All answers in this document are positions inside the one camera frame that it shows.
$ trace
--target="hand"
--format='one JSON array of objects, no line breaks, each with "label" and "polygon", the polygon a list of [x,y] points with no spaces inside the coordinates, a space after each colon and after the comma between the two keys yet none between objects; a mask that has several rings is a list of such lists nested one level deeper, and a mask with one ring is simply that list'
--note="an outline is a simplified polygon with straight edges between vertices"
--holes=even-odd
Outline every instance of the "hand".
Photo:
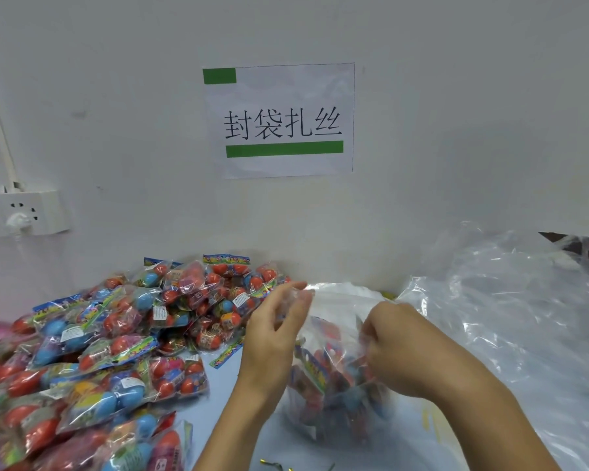
[{"label": "hand", "polygon": [[386,386],[438,404],[451,394],[499,384],[470,352],[408,304],[375,306],[362,325],[370,338],[367,360]]},{"label": "hand", "polygon": [[277,310],[293,288],[301,290],[305,286],[306,283],[287,283],[276,287],[253,312],[247,324],[234,394],[253,400],[259,406],[262,422],[275,411],[286,389],[293,362],[294,341],[308,316],[313,292],[299,292],[286,319],[275,330]]}]

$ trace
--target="green stripe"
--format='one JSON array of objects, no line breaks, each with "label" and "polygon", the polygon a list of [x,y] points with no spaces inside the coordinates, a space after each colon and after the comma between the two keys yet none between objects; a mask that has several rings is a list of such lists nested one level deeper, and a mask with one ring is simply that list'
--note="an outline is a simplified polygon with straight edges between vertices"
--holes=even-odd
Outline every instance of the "green stripe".
[{"label": "green stripe", "polygon": [[343,141],[295,142],[292,144],[251,144],[227,146],[227,158],[269,157],[274,155],[341,154]]},{"label": "green stripe", "polygon": [[236,84],[236,68],[204,69],[204,84]]}]

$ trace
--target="power strip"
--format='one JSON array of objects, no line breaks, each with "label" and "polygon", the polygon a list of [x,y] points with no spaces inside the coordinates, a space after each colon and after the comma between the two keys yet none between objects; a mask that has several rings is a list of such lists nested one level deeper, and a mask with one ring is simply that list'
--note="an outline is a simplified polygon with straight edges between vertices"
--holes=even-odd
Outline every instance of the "power strip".
[{"label": "power strip", "polygon": [[14,234],[12,226],[25,224],[26,235],[53,235],[70,229],[59,192],[0,193],[0,237]]}]

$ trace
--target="wall socket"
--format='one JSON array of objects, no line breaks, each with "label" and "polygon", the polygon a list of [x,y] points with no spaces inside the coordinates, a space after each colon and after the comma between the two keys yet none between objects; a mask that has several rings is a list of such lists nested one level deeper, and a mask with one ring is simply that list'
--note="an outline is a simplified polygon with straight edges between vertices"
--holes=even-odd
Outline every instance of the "wall socket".
[{"label": "wall socket", "polygon": [[0,236],[12,234],[7,221],[15,213],[23,213],[31,221],[24,234],[53,235],[70,228],[56,190],[0,193]]}]

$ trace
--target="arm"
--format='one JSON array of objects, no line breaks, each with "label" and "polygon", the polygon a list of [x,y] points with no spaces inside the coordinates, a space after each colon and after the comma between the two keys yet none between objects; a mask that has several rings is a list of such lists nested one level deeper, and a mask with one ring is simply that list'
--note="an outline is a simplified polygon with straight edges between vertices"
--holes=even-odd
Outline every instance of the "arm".
[{"label": "arm", "polygon": [[472,471],[558,471],[512,393],[412,306],[380,303],[362,326],[376,376],[428,399],[451,425]]},{"label": "arm", "polygon": [[251,316],[236,386],[193,471],[246,471],[264,422],[288,383],[299,329],[308,316],[312,293],[304,291],[275,330],[276,311],[291,288],[278,286]]}]

